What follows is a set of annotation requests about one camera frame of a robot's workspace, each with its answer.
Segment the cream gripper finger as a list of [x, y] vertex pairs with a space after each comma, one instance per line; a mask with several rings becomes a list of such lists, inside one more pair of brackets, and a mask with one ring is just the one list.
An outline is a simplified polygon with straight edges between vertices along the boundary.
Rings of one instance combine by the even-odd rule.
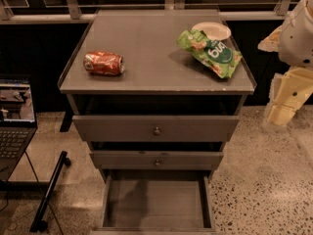
[[278, 52], [281, 30], [282, 27], [278, 26], [267, 37], [259, 42], [257, 48], [265, 52]]
[[290, 67], [284, 74], [275, 73], [264, 114], [266, 121], [286, 126], [312, 94], [312, 69]]

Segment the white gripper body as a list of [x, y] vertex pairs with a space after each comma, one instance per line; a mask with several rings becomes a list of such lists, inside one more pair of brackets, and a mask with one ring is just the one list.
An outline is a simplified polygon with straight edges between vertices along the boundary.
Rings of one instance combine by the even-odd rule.
[[283, 22], [279, 58], [294, 67], [313, 66], [313, 18], [307, 3], [298, 4]]

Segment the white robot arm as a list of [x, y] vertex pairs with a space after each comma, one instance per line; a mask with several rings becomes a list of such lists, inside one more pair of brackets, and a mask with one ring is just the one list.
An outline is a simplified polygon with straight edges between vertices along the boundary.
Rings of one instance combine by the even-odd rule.
[[267, 121], [287, 125], [313, 94], [313, 0], [300, 0], [284, 22], [257, 46], [277, 52], [290, 69], [272, 81], [272, 106]]

